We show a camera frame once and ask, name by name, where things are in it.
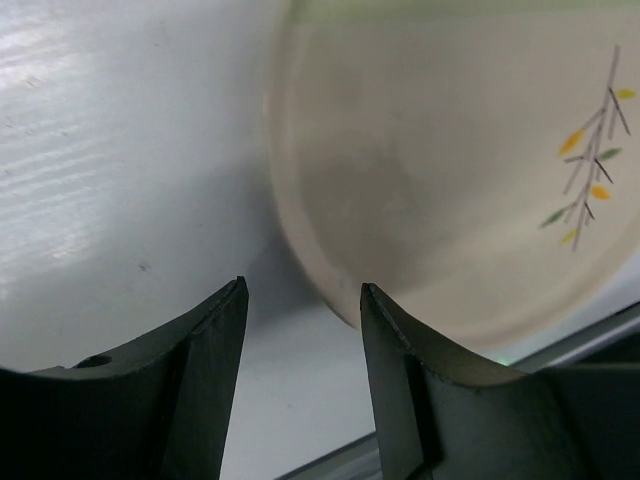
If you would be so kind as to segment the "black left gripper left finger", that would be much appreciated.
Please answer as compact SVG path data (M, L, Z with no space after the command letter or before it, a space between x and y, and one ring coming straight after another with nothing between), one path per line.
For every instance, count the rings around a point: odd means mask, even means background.
M249 292L236 278L174 320L70 367L1 372L5 479L216 479Z

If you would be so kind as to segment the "beige round plate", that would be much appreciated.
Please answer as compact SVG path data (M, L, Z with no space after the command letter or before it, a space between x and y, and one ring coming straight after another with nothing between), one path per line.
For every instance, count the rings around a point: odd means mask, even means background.
M498 349L639 250L635 1L286 1L265 120L284 235L352 327L374 283Z

